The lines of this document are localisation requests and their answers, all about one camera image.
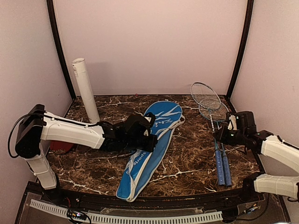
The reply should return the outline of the blue badminton racket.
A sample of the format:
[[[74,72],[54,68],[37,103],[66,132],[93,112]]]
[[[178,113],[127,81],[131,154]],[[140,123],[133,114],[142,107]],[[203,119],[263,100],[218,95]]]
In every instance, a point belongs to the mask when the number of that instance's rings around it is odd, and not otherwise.
[[[215,115],[217,114],[217,110],[220,107],[220,103],[216,100],[212,99],[204,99],[200,101],[199,111],[203,117],[208,119],[211,122],[212,131],[215,132],[214,122],[216,121]],[[221,158],[221,152],[218,147],[217,140],[214,138],[214,146],[215,146],[215,161],[216,161],[216,169],[217,169],[217,179],[218,185],[225,185],[225,177],[224,170]]]
[[[228,108],[225,106],[225,104],[221,101],[218,94],[208,85],[201,83],[201,82],[195,82],[190,87],[190,92],[193,100],[200,105],[200,101],[204,99],[212,99],[214,101],[218,101],[220,103],[220,107],[217,110],[217,114],[215,115],[216,121],[214,122],[215,131],[219,130],[220,123],[223,122],[226,119],[226,113],[228,112]],[[230,167],[228,162],[228,157],[226,155],[225,147],[221,143],[219,146],[219,150],[221,152],[221,158],[222,158],[222,164],[223,164],[223,170],[224,170],[224,177],[225,177],[225,186],[231,187],[232,186],[232,179],[231,179],[231,173],[230,173]]]

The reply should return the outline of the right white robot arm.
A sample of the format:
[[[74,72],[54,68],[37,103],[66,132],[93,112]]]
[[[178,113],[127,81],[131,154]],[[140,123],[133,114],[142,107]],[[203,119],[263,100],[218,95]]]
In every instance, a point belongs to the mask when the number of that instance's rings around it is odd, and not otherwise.
[[[269,131],[256,129],[253,112],[226,112],[214,133],[221,143],[244,146],[258,156],[261,171],[244,178],[238,198],[249,202],[256,193],[270,193],[299,200],[299,148]]]

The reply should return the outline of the white shuttlecock tube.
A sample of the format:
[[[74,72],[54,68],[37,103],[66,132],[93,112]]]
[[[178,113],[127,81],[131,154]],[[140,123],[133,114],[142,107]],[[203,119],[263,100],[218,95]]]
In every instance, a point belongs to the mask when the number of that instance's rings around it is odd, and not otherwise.
[[[88,76],[85,59],[77,58],[73,60],[72,68],[89,121],[90,123],[97,123],[100,121],[100,117]]]

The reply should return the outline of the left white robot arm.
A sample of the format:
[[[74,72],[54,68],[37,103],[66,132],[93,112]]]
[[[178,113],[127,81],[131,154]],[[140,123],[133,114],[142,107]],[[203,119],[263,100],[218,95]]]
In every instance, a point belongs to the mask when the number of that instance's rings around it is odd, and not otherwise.
[[[13,125],[18,129],[11,158],[25,159],[39,180],[42,188],[55,203],[63,203],[66,193],[61,190],[59,179],[50,168],[49,162],[40,148],[42,140],[61,141],[83,145],[101,151],[119,152],[126,148],[153,152],[157,136],[151,133],[156,117],[131,114],[125,121],[111,124],[99,121],[94,124],[66,119],[45,110],[36,104],[31,111],[20,117]]]

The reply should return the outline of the blue racket bag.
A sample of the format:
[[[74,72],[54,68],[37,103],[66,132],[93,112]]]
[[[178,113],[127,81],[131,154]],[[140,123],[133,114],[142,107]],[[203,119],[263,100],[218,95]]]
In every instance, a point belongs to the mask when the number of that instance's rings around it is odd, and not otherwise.
[[[150,129],[155,146],[148,145],[146,150],[133,149],[116,191],[116,197],[127,202],[133,202],[149,183],[167,152],[176,127],[185,122],[182,107],[171,101],[153,103],[144,115],[147,118],[155,116]]]

